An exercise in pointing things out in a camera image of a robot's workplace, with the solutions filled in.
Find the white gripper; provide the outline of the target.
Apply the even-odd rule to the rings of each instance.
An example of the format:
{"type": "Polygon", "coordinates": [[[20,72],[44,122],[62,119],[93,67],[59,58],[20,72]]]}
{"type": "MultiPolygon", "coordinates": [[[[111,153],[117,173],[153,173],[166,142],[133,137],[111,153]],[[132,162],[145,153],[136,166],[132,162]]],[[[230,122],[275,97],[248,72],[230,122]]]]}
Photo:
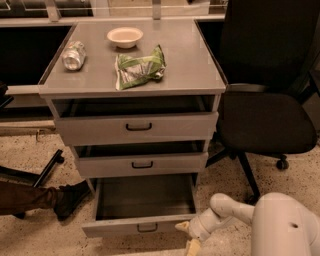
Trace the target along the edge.
{"type": "Polygon", "coordinates": [[[211,208],[195,216],[189,221],[177,223],[178,231],[188,233],[192,238],[186,243],[185,256],[197,256],[201,249],[201,242],[207,240],[217,229],[226,228],[234,222],[232,216],[221,217],[211,208]]]}

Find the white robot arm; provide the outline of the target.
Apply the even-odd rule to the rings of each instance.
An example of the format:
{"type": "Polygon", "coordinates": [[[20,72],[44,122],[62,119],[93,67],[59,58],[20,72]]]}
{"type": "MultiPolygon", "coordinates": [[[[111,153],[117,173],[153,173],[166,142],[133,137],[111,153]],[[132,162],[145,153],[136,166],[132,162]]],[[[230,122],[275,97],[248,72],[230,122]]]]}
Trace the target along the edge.
{"type": "Polygon", "coordinates": [[[251,227],[251,256],[320,256],[320,217],[294,198],[268,193],[252,206],[217,193],[210,207],[175,225],[191,240],[186,256],[197,256],[201,244],[238,219],[251,227]]]}

